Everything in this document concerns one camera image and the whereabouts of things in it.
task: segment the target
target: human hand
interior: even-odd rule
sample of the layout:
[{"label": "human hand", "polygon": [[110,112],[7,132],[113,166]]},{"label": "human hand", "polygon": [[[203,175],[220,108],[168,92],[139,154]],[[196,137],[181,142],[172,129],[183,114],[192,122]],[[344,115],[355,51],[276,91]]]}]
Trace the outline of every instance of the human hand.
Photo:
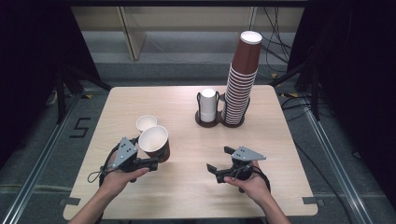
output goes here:
[{"label": "human hand", "polygon": [[[111,164],[115,157],[116,153],[113,153],[108,164]],[[113,170],[112,168],[107,168],[106,171],[107,175],[99,190],[105,192],[109,196],[116,197],[124,190],[129,181],[144,175],[149,171],[149,168],[141,168],[130,173],[124,173],[121,170]]]},{"label": "human hand", "polygon": [[[260,168],[257,161],[253,161],[252,164],[253,166]],[[246,195],[257,204],[261,204],[261,200],[264,196],[271,195],[270,190],[265,184],[265,181],[260,175],[256,173],[252,173],[250,178],[247,180],[240,180],[230,176],[225,176],[224,182],[241,188],[246,193]]]}]

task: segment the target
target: wrist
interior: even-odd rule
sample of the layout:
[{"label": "wrist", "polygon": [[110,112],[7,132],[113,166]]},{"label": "wrist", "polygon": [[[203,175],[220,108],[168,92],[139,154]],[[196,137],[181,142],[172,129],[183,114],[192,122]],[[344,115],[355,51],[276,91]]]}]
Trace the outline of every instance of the wrist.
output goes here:
[{"label": "wrist", "polygon": [[264,212],[268,211],[272,206],[277,204],[269,191],[262,193],[255,202]]},{"label": "wrist", "polygon": [[113,200],[118,196],[118,193],[114,192],[114,190],[108,189],[108,188],[99,188],[96,192],[97,196],[100,197],[103,200]]}]

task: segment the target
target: person's left hand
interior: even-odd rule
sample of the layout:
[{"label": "person's left hand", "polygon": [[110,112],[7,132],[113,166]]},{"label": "person's left hand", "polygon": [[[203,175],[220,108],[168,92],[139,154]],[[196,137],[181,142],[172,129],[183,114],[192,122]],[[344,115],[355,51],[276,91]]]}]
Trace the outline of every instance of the person's left hand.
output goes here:
[{"label": "person's left hand", "polygon": [[[111,164],[114,161],[116,154],[117,153],[113,153],[108,164]],[[144,175],[149,171],[149,168],[138,169],[130,173],[124,173],[121,170],[112,171],[111,168],[107,168],[107,171],[111,172],[106,175],[100,190],[103,190],[113,197],[116,197],[123,191],[129,181]]]}]

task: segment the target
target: stack of paper cups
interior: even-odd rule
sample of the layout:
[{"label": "stack of paper cups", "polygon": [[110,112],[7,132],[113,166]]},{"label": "stack of paper cups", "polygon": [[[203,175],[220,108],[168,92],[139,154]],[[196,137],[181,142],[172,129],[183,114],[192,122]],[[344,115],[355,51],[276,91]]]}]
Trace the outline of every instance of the stack of paper cups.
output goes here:
[{"label": "stack of paper cups", "polygon": [[259,66],[262,36],[246,31],[241,34],[227,80],[225,105],[221,118],[227,124],[240,124],[248,109],[250,91]]}]

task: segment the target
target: finger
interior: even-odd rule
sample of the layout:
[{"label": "finger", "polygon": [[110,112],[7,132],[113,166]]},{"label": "finger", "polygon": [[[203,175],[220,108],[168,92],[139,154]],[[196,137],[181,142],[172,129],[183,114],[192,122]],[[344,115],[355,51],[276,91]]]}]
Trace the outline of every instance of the finger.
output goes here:
[{"label": "finger", "polygon": [[116,159],[117,156],[117,152],[113,152],[113,154],[111,154],[110,159],[108,160],[108,164],[113,163],[113,161]]},{"label": "finger", "polygon": [[230,176],[224,176],[224,182],[239,188],[242,188],[245,184],[244,181],[236,178],[231,178]]},{"label": "finger", "polygon": [[127,173],[127,174],[128,174],[128,178],[131,180],[131,179],[136,179],[142,175],[145,175],[148,171],[149,171],[149,168],[146,167],[146,168],[141,168],[141,169],[135,170],[135,171],[133,171],[131,173]]},{"label": "finger", "polygon": [[258,163],[257,161],[252,161],[251,163],[252,163],[254,166],[257,166],[257,167],[260,168],[259,163]]}]

